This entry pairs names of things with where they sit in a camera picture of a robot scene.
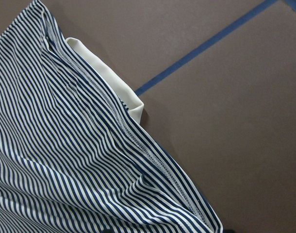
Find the striped polo shirt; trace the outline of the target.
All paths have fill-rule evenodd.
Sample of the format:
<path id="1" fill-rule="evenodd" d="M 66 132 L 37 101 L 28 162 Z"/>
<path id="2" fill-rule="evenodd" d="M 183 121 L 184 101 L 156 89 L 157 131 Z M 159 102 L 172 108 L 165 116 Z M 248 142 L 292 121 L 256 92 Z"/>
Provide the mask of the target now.
<path id="1" fill-rule="evenodd" d="M 0 35 L 0 233 L 220 233 L 195 184 L 32 1 Z"/>

